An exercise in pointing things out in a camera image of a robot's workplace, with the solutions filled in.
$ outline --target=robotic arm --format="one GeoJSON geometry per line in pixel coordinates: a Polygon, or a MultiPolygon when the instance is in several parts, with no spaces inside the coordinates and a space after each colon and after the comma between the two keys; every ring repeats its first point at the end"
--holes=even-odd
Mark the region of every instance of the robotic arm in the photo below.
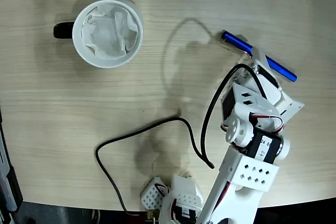
{"type": "Polygon", "coordinates": [[[257,75],[267,99],[259,93],[250,73],[238,70],[221,99],[226,141],[230,144],[215,184],[203,198],[191,178],[174,176],[172,188],[163,198],[159,223],[217,224],[253,223],[264,192],[271,187],[290,142],[284,124],[304,104],[290,98],[271,72],[268,57],[250,48],[249,66],[257,75]]]}

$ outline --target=wood grain surface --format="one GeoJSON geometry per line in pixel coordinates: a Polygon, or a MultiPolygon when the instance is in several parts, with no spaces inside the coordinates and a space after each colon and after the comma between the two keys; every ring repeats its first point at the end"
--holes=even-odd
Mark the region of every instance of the wood grain surface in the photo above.
{"type": "MultiPolygon", "coordinates": [[[[117,69],[85,63],[53,26],[95,0],[0,0],[0,106],[11,161],[25,201],[121,209],[94,159],[102,141],[181,110],[199,143],[207,106],[240,55],[215,36],[248,41],[299,77],[285,91],[306,106],[286,125],[289,156],[261,206],[336,196],[335,0],[131,0],[144,17],[138,55],[117,69]]],[[[220,106],[206,148],[194,154],[185,126],[172,122],[105,147],[102,161],[129,210],[154,176],[190,174],[207,196],[228,144],[220,106]]]]}

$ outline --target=ventilation holes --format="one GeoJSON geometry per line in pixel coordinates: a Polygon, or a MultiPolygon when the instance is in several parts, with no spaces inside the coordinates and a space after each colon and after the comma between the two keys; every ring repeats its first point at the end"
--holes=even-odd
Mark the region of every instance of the ventilation holes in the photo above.
{"type": "Polygon", "coordinates": [[[243,102],[243,104],[250,105],[250,104],[252,104],[252,102],[250,100],[248,100],[248,101],[243,102]]]}

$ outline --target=black cable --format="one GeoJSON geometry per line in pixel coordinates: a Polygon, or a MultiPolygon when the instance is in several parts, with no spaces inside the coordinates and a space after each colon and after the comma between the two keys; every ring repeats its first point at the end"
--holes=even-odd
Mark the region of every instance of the black cable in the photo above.
{"type": "Polygon", "coordinates": [[[110,174],[108,173],[108,171],[105,169],[105,167],[103,166],[100,158],[99,158],[99,150],[102,149],[104,146],[108,145],[108,144],[111,144],[111,143],[114,143],[114,142],[117,142],[119,140],[123,140],[123,139],[126,139],[126,138],[129,138],[129,137],[132,137],[132,136],[135,136],[135,135],[138,135],[138,134],[141,134],[145,131],[148,131],[148,130],[151,130],[157,126],[160,126],[161,124],[164,124],[164,123],[168,123],[168,122],[172,122],[172,121],[181,121],[183,122],[188,130],[189,130],[189,134],[190,134],[190,139],[191,139],[191,143],[192,143],[192,146],[193,146],[193,149],[195,151],[195,153],[197,154],[197,156],[203,160],[205,162],[205,159],[203,159],[202,155],[200,154],[200,152],[198,151],[197,147],[196,147],[196,144],[195,144],[195,138],[194,138],[194,134],[193,134],[193,130],[190,126],[190,124],[188,123],[188,121],[184,118],[180,118],[178,116],[172,116],[170,118],[166,118],[166,119],[163,119],[163,120],[159,120],[149,126],[146,126],[142,129],[139,129],[139,130],[136,130],[132,133],[129,133],[129,134],[126,134],[124,136],[119,136],[119,137],[116,137],[116,138],[113,138],[111,140],[108,140],[108,141],[105,141],[103,143],[101,143],[100,145],[98,145],[98,147],[96,148],[95,150],[95,156],[96,156],[96,160],[100,166],[100,168],[103,170],[103,172],[105,173],[105,175],[107,176],[107,178],[109,179],[109,181],[111,182],[112,186],[114,187],[115,189],[115,192],[117,193],[117,196],[119,198],[119,201],[120,201],[120,204],[121,204],[121,207],[122,209],[125,211],[126,214],[128,215],[131,215],[131,216],[137,216],[137,215],[133,215],[131,213],[129,213],[125,207],[125,204],[124,204],[124,201],[122,200],[122,197],[121,197],[121,194],[118,190],[118,187],[117,185],[115,184],[115,182],[113,181],[113,179],[111,178],[110,174]]]}
{"type": "Polygon", "coordinates": [[[201,152],[202,152],[202,160],[211,168],[215,168],[214,164],[210,162],[210,160],[208,159],[207,155],[206,155],[206,150],[205,150],[205,135],[206,135],[206,129],[210,120],[210,116],[211,113],[215,107],[215,104],[220,96],[220,94],[222,93],[223,89],[225,88],[225,85],[229,82],[230,78],[232,77],[232,75],[240,68],[245,68],[253,77],[254,81],[257,84],[257,87],[259,89],[259,92],[261,94],[262,97],[264,97],[265,99],[267,99],[266,94],[264,92],[263,87],[261,86],[261,83],[257,77],[257,75],[253,72],[253,70],[246,64],[237,64],[235,65],[233,68],[231,68],[231,70],[229,71],[229,73],[225,76],[224,80],[221,82],[221,84],[219,85],[214,97],[212,98],[212,101],[209,105],[209,108],[205,114],[205,118],[204,118],[204,122],[203,122],[203,126],[202,126],[202,131],[201,131],[201,152]]]}

